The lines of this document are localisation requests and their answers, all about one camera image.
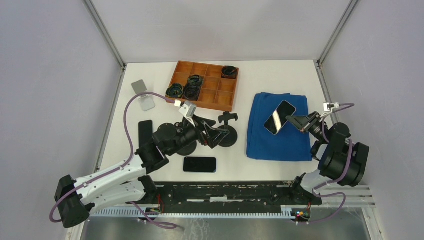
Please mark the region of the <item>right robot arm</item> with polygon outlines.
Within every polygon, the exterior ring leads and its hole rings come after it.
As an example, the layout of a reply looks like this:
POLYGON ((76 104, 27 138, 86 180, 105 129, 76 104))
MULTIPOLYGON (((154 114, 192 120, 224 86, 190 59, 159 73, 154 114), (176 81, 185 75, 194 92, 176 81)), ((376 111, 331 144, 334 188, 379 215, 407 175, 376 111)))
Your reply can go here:
POLYGON ((296 186, 289 189, 289 199, 302 204, 309 193, 317 195, 318 190, 331 184, 357 186, 366 171, 370 147, 354 143, 349 127, 336 123, 328 127, 325 118, 318 112, 304 116, 288 116, 287 121, 304 134, 316 138, 310 153, 318 161, 317 170, 297 177, 296 186))

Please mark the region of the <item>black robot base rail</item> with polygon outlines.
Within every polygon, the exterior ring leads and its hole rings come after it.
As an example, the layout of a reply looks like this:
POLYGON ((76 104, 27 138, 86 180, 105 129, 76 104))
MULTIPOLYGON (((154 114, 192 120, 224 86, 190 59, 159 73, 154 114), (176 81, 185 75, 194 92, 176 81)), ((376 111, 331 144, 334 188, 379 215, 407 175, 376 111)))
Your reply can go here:
POLYGON ((165 214, 266 214, 282 206, 321 205, 298 181, 157 181, 137 201, 164 206, 165 214))

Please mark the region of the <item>black phone stand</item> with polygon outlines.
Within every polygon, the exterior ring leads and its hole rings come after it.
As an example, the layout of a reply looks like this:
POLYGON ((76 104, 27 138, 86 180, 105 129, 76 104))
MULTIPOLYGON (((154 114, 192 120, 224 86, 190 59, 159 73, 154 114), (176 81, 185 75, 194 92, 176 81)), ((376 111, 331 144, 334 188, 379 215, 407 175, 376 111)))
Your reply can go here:
POLYGON ((229 111, 224 111, 223 114, 218 117, 218 122, 223 124, 218 128, 228 130, 228 135, 218 144, 220 147, 229 148, 237 142, 238 133, 234 127, 229 125, 229 121, 238 121, 238 119, 239 117, 237 113, 230 113, 229 111))
POLYGON ((180 156, 189 156, 195 152, 197 148, 197 142, 182 142, 180 144, 180 149, 176 152, 176 154, 180 156))

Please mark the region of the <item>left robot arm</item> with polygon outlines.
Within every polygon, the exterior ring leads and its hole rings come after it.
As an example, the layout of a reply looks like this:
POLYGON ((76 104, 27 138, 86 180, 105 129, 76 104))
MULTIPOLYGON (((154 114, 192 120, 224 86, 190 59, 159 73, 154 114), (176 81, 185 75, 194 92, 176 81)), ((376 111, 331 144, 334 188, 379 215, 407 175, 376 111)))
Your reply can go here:
POLYGON ((62 223, 67 229, 104 208, 140 200, 153 203, 157 190, 149 175, 167 165, 169 156, 187 152, 195 142, 211 149, 218 146, 230 131, 215 128, 215 124, 214 120, 198 116, 193 117, 193 122, 184 119, 175 124, 164 123, 145 144, 132 151, 127 160, 76 179, 70 175, 62 177, 56 188, 50 221, 62 223))

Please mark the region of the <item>blue cloth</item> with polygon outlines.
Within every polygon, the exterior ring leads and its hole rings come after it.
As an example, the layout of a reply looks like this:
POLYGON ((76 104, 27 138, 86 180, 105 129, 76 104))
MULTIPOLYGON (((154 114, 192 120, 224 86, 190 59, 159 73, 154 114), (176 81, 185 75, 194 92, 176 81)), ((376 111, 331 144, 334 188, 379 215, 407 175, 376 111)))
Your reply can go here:
POLYGON ((277 134, 272 134, 264 127, 266 120, 283 101, 295 107, 295 116, 309 114, 308 99, 304 95, 257 93, 253 99, 247 127, 246 155, 248 158, 282 162, 312 160, 308 133, 299 132, 289 122, 277 134))

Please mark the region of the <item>black phone under left arm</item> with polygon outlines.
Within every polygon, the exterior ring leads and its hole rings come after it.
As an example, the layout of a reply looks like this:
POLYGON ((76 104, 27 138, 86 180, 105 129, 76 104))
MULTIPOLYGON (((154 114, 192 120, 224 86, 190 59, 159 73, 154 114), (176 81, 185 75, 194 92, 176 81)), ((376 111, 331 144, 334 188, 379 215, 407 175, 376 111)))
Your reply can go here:
POLYGON ((138 146, 147 144, 153 135, 153 121, 144 120, 138 123, 138 146))

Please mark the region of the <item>black phone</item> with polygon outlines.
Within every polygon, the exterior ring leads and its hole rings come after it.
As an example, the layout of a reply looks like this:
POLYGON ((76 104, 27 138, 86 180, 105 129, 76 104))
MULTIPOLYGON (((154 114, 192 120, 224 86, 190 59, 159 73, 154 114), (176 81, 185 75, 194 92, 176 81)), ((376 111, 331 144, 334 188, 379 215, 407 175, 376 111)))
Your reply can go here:
POLYGON ((283 100, 264 123, 264 128, 272 135, 277 135, 287 123, 287 117, 293 116, 296 107, 283 100))
POLYGON ((187 156, 183 160, 183 171, 186 173, 215 173, 217 159, 205 156, 187 156))

